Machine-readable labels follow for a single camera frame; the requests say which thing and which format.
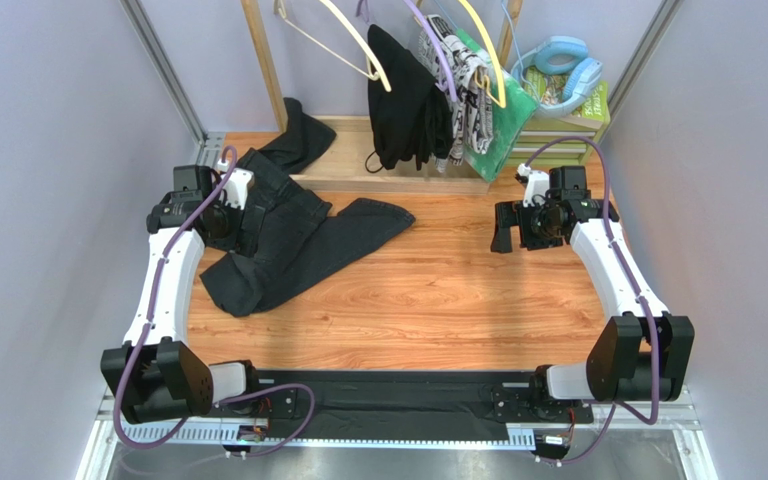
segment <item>black pants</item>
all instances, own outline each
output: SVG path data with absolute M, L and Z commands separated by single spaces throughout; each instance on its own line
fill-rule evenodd
M 239 166 L 254 173 L 246 210 L 266 212 L 257 253 L 228 253 L 201 275 L 215 304 L 233 316 L 282 305 L 414 223 L 403 208 L 366 198 L 327 217 L 330 203 L 301 188 L 256 150 L 249 150 Z

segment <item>white wall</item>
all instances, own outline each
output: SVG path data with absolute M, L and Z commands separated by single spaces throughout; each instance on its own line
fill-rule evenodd
M 637 260 L 695 324 L 721 478 L 768 478 L 768 3 L 684 2 L 606 141 Z
M 73 478 L 194 144 L 117 1 L 0 1 L 0 478 Z
M 142 0 L 180 82 L 210 131 L 276 129 L 266 87 L 239 0 Z M 368 0 L 372 19 L 403 45 L 416 43 L 420 27 L 403 0 Z M 505 17 L 500 0 L 471 0 L 494 42 Z M 263 23 L 284 96 L 301 100 L 318 115 L 366 115 L 366 78 L 351 70 L 273 14 L 273 0 L 260 0 Z M 354 18 L 357 0 L 334 0 L 365 38 L 367 26 Z M 480 40 L 478 30 L 455 0 L 441 0 L 458 26 Z M 549 35 L 584 39 L 603 61 L 604 77 L 617 83 L 660 0 L 526 1 L 517 28 L 523 53 Z M 286 0 L 290 18 L 308 33 L 364 65 L 360 48 L 317 1 Z M 424 13 L 440 13 L 433 0 Z M 515 61 L 512 48 L 509 64 Z

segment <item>clothing rack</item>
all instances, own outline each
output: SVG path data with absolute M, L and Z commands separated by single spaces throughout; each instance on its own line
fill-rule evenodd
M 287 112 L 280 82 L 263 24 L 258 0 L 240 0 L 251 33 L 254 50 L 269 94 L 275 121 L 280 132 L 286 131 Z M 416 0 L 419 7 L 422 0 Z M 523 0 L 509 0 L 508 13 L 514 26 L 520 17 Z M 514 32 L 503 22 L 496 46 L 500 63 L 505 63 L 511 51 Z M 337 139 L 321 158 L 293 179 L 306 188 L 317 191 L 347 191 L 359 193 L 434 193 L 451 195 L 484 195 L 490 184 L 485 182 L 464 162 L 450 165 L 445 175 L 426 166 L 416 171 L 413 162 L 400 162 L 394 170 L 370 174 L 364 160 L 373 150 L 372 130 L 367 116 L 317 116 L 337 132 Z

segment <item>yellow hanger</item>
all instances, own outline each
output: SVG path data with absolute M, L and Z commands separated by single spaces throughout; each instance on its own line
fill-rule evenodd
M 491 81 L 490 78 L 488 78 L 487 75 L 484 76 L 484 78 L 479 81 L 477 73 L 473 74 L 473 81 L 476 82 L 476 85 L 478 85 L 479 88 L 483 88 L 487 94 L 488 97 L 490 97 L 491 100 L 497 105 L 499 105 L 499 108 L 505 108 L 505 84 L 503 83 L 505 78 L 502 76 L 502 66 L 499 64 L 499 60 L 496 58 L 496 49 L 493 48 L 493 41 L 490 39 L 490 35 L 488 35 L 488 31 L 485 28 L 485 24 L 482 23 L 482 19 L 479 18 L 479 14 L 476 13 L 476 10 L 473 8 L 472 5 L 470 5 L 470 2 L 467 0 L 458 0 L 461 2 L 461 6 L 464 7 L 464 10 L 467 10 L 467 13 L 470 14 L 470 18 L 473 19 L 473 23 L 476 24 L 476 27 L 479 29 L 479 35 L 482 36 L 482 42 L 485 44 L 485 49 L 488 51 L 488 55 L 491 57 L 491 63 L 493 64 L 493 74 L 496 76 L 496 90 L 499 93 L 499 100 L 496 99 L 496 97 L 493 96 L 491 93 Z
M 384 72 L 384 67 L 381 66 L 381 62 L 378 61 L 378 57 L 375 56 L 375 54 L 372 52 L 372 49 L 369 48 L 369 45 L 367 45 L 367 43 L 363 40 L 363 37 L 360 36 L 360 33 L 358 33 L 357 29 L 354 28 L 354 26 L 349 22 L 348 18 L 346 18 L 346 16 L 343 15 L 343 12 L 341 12 L 340 9 L 337 8 L 331 2 L 331 0 L 319 0 L 319 3 L 327 7 L 328 10 L 330 10 L 331 13 L 335 17 L 337 17 L 337 20 L 339 20 L 340 23 L 343 24 L 343 27 L 345 27 L 345 29 L 348 30 L 348 32 L 351 34 L 351 36 L 354 38 L 357 44 L 360 45 L 360 48 L 363 50 L 363 53 L 366 55 L 366 71 L 361 70 L 360 68 L 355 66 L 353 63 L 339 56 L 335 51 L 326 47 L 321 42 L 319 42 L 319 40 L 316 40 L 315 38 L 313 38 L 312 35 L 305 32 L 300 27 L 298 27 L 298 25 L 292 23 L 286 17 L 286 4 L 284 3 L 284 0 L 275 0 L 275 13 L 280 15 L 283 21 L 289 24 L 290 27 L 301 32 L 302 35 L 307 37 L 310 41 L 312 41 L 316 45 L 319 45 L 320 47 L 325 49 L 326 52 L 337 57 L 339 60 L 342 60 L 343 63 L 357 70 L 358 72 L 360 72 L 361 75 L 365 76 L 366 78 L 372 81 L 381 80 L 381 83 L 384 85 L 384 90 L 388 92 L 391 91 L 392 88 L 390 87 L 390 80 L 387 79 L 387 74 Z

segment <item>black garment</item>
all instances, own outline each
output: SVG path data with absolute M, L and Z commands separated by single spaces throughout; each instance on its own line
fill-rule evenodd
M 452 122 L 446 95 L 408 50 L 377 25 L 369 27 L 369 48 L 378 57 L 392 91 L 369 81 L 369 119 L 375 152 L 388 170 L 416 156 L 417 170 L 432 154 L 446 158 L 452 148 Z
M 202 275 L 215 304 L 241 317 L 271 310 L 380 248 L 414 222 L 395 205 L 358 199 L 336 217 L 256 150 L 239 162 L 254 172 L 245 209 L 266 211 L 257 253 L 228 253 Z
M 286 132 L 260 149 L 286 173 L 301 173 L 314 160 L 321 157 L 337 138 L 337 133 L 304 113 L 301 102 L 284 98 L 288 117 Z

